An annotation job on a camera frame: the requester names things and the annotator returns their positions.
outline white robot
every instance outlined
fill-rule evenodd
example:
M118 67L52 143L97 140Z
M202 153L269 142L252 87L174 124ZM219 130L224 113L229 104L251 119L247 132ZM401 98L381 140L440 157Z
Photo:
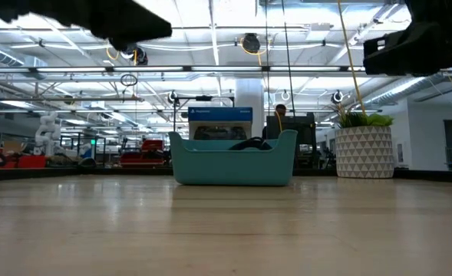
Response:
M55 124L57 115L58 114L56 112L51 111L47 112L45 116L40 118L41 125L35 134L35 155L54 155L54 148L58 144L61 135L60 127Z

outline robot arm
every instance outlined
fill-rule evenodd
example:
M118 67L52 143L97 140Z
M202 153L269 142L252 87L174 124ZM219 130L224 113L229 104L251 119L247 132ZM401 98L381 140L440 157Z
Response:
M427 76L452 67L452 0L405 0L404 31L364 43L367 74Z

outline green plant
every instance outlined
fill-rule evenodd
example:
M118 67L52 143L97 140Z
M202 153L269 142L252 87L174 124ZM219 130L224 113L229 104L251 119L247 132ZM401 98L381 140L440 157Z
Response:
M340 128L348 128L348 127L389 127L393 124L393 118L390 116L383 116L377 113L374 113L370 116L367 116L363 113L356 113L352 111L345 111L344 107L338 105L334 109L338 115L340 116Z

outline potted plant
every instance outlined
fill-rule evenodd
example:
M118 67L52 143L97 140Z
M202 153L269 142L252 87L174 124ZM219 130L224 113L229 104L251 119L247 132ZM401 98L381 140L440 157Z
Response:
M386 179L393 177L393 118L345 112L337 108L340 130L336 131L336 169L340 177Z

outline blue sign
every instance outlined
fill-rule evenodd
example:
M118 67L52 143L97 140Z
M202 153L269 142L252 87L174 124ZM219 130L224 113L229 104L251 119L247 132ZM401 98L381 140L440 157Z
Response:
M253 121L252 107L188 107L188 121Z

